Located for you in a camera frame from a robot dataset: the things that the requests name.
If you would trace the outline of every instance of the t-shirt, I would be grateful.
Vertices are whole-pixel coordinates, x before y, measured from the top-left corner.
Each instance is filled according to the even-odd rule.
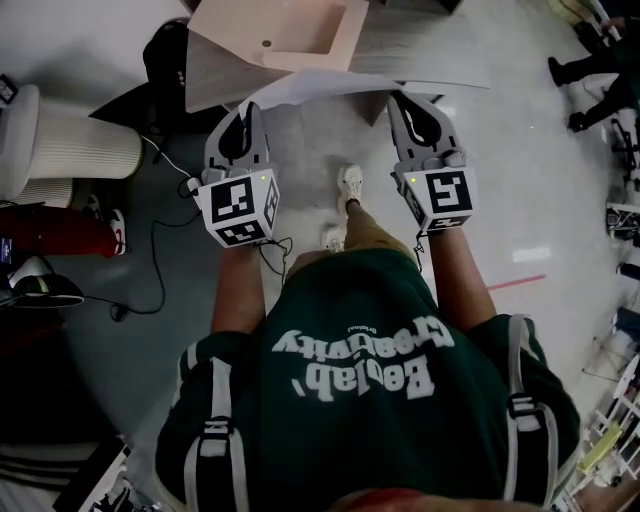
[[[566,466],[579,417],[528,322],[524,387],[554,412]],[[217,357],[232,365],[232,417],[254,510],[326,510],[351,492],[391,487],[500,499],[508,323],[499,315],[466,335],[447,325],[415,264],[393,250],[313,263],[287,281],[252,335],[213,334],[182,357],[157,475],[185,501],[185,456],[209,419],[207,362]],[[527,478],[546,482],[546,472]]]

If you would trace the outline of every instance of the white marker cube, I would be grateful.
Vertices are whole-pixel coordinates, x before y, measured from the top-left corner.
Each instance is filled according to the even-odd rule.
[[[402,195],[423,231],[462,226],[476,209],[476,174],[472,167],[406,172]]]
[[[273,169],[198,188],[207,231],[223,247],[270,240],[280,192]]]

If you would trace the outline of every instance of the red line on floor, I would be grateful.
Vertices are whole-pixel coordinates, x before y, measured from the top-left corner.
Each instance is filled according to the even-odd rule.
[[[518,286],[519,284],[527,284],[533,281],[540,281],[544,279],[545,275],[533,276],[533,277],[525,277],[524,279],[517,279],[515,281],[507,281],[506,283],[494,284],[493,286],[489,286],[487,290],[499,290],[500,288],[509,288],[510,286]]]

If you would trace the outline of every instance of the hand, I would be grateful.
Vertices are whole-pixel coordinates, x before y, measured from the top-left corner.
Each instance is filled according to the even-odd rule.
[[[624,30],[624,18],[611,18],[610,20],[603,21],[600,26],[602,30],[609,30],[614,27],[618,30]]]

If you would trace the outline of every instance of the white wall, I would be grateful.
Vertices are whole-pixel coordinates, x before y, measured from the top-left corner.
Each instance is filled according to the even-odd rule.
[[[180,0],[0,0],[0,73],[91,111],[147,81],[142,51]]]

